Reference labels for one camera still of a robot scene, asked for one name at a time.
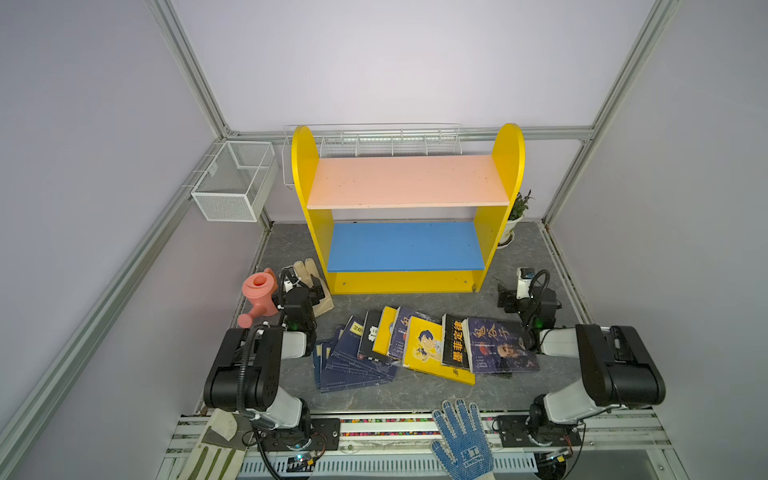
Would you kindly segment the purple portrait cover book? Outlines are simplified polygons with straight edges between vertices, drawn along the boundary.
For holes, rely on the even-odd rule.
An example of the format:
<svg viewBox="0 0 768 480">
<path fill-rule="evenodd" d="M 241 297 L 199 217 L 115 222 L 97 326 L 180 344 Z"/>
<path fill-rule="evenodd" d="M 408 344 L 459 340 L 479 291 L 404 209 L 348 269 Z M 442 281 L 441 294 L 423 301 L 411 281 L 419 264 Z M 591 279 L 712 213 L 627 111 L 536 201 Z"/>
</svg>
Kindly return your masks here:
<svg viewBox="0 0 768 480">
<path fill-rule="evenodd" d="M 525 345 L 520 322 L 469 317 L 462 321 L 470 371 L 509 374 L 540 369 L 535 353 Z"/>
</svg>

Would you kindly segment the yellow cartoon boy book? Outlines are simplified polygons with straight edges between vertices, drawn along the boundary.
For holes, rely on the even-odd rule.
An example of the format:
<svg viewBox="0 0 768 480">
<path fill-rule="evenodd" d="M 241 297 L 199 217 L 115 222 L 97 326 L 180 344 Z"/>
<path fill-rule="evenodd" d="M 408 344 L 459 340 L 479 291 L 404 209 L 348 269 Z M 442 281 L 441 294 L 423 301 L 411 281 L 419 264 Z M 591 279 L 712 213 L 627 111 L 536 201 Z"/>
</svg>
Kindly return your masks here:
<svg viewBox="0 0 768 480">
<path fill-rule="evenodd" d="M 475 375 L 469 371 L 442 364 L 438 343 L 429 330 L 423 330 L 418 335 L 409 335 L 403 366 L 418 373 L 462 384 L 474 385 L 476 382 Z"/>
</svg>

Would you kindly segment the black book yellow title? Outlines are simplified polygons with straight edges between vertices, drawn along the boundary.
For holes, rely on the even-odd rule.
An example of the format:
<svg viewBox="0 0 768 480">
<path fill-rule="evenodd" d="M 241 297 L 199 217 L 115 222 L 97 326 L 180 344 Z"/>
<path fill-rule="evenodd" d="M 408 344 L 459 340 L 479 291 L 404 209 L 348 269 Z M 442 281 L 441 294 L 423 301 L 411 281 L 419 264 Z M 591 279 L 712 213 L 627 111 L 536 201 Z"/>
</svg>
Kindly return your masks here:
<svg viewBox="0 0 768 480">
<path fill-rule="evenodd" d="M 442 317 L 442 364 L 469 370 L 469 360 L 463 333 L 463 319 L 451 314 Z"/>
</svg>

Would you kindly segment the yellow blue-figure cartoon book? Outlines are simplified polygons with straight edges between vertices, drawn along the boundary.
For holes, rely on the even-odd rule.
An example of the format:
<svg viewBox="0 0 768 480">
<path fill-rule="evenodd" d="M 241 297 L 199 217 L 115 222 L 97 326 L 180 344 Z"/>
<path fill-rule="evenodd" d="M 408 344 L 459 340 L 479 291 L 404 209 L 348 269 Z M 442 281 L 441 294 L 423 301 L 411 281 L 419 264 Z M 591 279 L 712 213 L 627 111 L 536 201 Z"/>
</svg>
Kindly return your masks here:
<svg viewBox="0 0 768 480">
<path fill-rule="evenodd" d="M 387 306 L 382 310 L 377 335 L 372 347 L 374 353 L 388 355 L 396 315 L 397 310 L 395 308 Z"/>
</svg>

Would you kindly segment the purple book orange calligraphy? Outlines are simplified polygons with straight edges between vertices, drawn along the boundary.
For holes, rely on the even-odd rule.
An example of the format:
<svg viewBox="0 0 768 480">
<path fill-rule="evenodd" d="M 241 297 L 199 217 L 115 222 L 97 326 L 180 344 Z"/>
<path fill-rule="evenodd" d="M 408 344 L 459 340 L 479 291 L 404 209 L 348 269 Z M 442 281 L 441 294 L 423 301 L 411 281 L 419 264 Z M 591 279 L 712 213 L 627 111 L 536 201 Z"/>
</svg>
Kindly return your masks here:
<svg viewBox="0 0 768 480">
<path fill-rule="evenodd" d="M 396 310 L 395 321 L 391 330 L 390 344 L 388 347 L 388 356 L 395 360 L 401 360 L 405 350 L 407 331 L 410 319 L 416 317 L 435 323 L 435 320 L 422 312 L 409 307 L 400 306 Z"/>
</svg>

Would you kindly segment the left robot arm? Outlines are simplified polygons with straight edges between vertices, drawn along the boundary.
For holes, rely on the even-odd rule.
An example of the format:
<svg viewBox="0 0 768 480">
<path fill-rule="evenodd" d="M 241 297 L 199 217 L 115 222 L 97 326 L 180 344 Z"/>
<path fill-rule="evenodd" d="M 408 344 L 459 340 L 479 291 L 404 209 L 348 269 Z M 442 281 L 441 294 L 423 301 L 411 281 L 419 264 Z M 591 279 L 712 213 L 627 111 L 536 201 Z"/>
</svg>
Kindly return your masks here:
<svg viewBox="0 0 768 480">
<path fill-rule="evenodd" d="M 314 348 L 314 285 L 288 268 L 267 268 L 249 276 L 242 293 L 251 308 L 225 333 L 204 384 L 204 404 L 240 415 L 270 447 L 307 448 L 314 434 L 308 404 L 279 380 L 284 360 L 308 357 Z"/>
</svg>

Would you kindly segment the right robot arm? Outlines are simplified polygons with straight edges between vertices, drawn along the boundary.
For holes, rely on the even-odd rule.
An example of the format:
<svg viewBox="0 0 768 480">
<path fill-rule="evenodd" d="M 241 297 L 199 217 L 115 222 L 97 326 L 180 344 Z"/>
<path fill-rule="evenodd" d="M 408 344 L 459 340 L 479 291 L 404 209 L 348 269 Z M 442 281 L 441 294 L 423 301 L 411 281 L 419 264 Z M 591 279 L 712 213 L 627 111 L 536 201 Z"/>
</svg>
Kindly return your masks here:
<svg viewBox="0 0 768 480">
<path fill-rule="evenodd" d="M 499 286 L 497 306 L 520 317 L 523 345 L 529 352 L 576 358 L 580 365 L 579 379 L 537 396 L 527 414 L 495 420 L 504 446 L 579 442 L 576 430 L 581 421 L 615 408 L 659 405 L 665 399 L 665 382 L 635 328 L 594 324 L 557 328 L 556 295 L 544 286 L 515 290 Z"/>
</svg>

